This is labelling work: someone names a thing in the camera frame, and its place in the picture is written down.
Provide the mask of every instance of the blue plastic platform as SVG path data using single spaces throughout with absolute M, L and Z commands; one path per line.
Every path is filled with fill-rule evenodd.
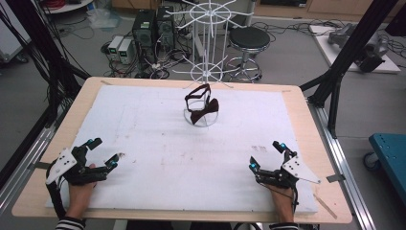
M 406 135 L 375 133 L 370 143 L 406 205 Z

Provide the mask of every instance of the person's left hand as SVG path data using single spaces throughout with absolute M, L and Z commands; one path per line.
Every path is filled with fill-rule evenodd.
M 95 168 L 95 164 L 89 166 L 90 169 Z M 90 196 L 93 194 L 93 188 L 97 182 L 89 183 L 81 186 L 69 184 L 69 209 L 65 217 L 82 219 L 84 212 L 89 207 Z

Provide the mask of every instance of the blue cart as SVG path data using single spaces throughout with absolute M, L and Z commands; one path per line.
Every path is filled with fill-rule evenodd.
M 369 171 L 382 167 L 406 205 L 406 135 L 375 133 L 370 137 L 374 152 L 364 156 Z

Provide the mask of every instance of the black stool seat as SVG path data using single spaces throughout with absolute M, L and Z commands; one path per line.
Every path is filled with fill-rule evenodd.
M 240 50 L 258 50 L 258 52 L 266 49 L 271 41 L 268 33 L 255 28 L 236 28 L 230 31 L 229 40 L 231 45 Z

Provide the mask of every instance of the white machine part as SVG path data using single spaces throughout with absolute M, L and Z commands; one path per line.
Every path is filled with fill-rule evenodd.
M 119 56 L 122 64 L 130 64 L 135 57 L 134 46 L 131 38 L 125 38 L 119 48 Z
M 63 149 L 59 154 L 57 161 L 52 166 L 50 174 L 48 175 L 46 184 L 51 184 L 60 178 L 64 173 L 76 165 L 77 161 L 69 149 Z
M 116 35 L 114 39 L 110 42 L 108 45 L 108 56 L 110 60 L 116 60 L 120 61 L 120 56 L 119 56 L 119 48 L 120 45 L 122 44 L 124 37 L 121 35 Z
M 316 184 L 320 184 L 322 182 L 319 177 L 317 177 L 317 175 L 315 175 L 314 172 L 305 164 L 300 156 L 293 157 L 282 166 L 286 171 L 297 178 Z

